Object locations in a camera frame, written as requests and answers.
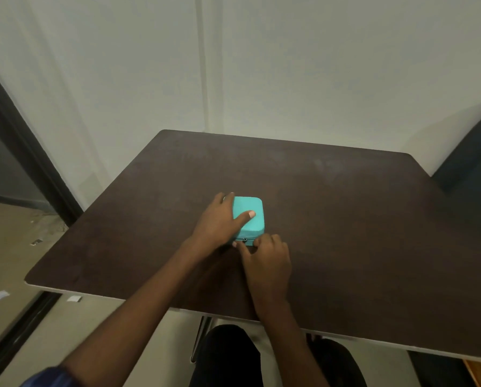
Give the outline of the person's left hand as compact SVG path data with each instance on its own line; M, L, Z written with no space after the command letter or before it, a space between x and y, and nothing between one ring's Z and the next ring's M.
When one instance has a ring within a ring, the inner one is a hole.
M212 200L201 214L191 236L180 247L186 258L198 263L235 239L236 235L232 233L234 198L233 193L225 193L221 204L214 204Z

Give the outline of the person's right hand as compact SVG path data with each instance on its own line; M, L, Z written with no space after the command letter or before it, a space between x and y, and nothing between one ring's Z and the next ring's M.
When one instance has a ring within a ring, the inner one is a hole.
M263 234L254 245L250 262L241 261L255 311L264 321L288 306L290 253L287 243L277 234Z

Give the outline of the teal zippered case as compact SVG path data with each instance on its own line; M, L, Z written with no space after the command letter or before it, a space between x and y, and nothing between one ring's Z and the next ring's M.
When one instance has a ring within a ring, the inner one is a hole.
M250 210L255 212L255 216L239 230L235 237L235 241L241 241L247 246L253 246L253 241L265 232L263 202L252 196L236 196L234 198L232 205L234 219Z

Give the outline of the person's left forearm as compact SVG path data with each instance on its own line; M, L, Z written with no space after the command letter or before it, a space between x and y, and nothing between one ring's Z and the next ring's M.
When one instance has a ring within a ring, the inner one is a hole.
M82 387L123 387L170 303L215 246L193 236L82 341L61 367Z

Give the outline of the person's right forearm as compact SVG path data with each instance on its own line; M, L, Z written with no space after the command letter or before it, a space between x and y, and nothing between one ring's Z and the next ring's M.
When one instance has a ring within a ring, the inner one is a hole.
M283 387L330 387L286 300L255 301L270 340Z

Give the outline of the metal table leg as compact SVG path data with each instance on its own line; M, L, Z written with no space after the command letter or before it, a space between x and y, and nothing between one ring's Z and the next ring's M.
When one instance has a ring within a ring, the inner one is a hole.
M213 318L210 317L210 316L203 316L200 319L197 335L196 335L196 338L195 338L195 342L194 342L193 349L192 349L192 354L191 354L191 357L190 357L190 362L192 364L195 364L196 361L197 361L199 349L200 349L208 331L211 328L212 322L213 322Z

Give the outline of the black trousers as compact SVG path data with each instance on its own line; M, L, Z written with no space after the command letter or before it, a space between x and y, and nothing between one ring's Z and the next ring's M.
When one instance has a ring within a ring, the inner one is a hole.
M307 344L330 387L367 387L355 359L331 339ZM199 346L189 387L263 387L261 354L248 334L237 325L218 325Z

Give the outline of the blue sleeve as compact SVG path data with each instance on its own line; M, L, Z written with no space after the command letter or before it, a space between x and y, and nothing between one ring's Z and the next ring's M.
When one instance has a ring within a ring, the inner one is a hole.
M62 366L53 366L29 377L19 387L82 387L82 384Z

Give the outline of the dark upholstered chair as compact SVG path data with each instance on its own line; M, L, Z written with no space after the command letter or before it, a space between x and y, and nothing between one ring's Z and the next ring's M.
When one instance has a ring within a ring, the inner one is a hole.
M432 179L451 206L481 235L481 120L436 170Z

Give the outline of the black floor threshold strip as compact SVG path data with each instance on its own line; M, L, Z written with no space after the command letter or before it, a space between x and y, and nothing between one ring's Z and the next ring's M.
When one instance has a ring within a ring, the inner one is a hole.
M0 375L60 298L60 293L40 291L7 328L0 338Z

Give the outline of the black door frame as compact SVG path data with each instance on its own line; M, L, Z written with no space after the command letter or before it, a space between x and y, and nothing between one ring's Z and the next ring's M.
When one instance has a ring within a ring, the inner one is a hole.
M64 223L83 214L67 184L0 82L0 141L18 161Z

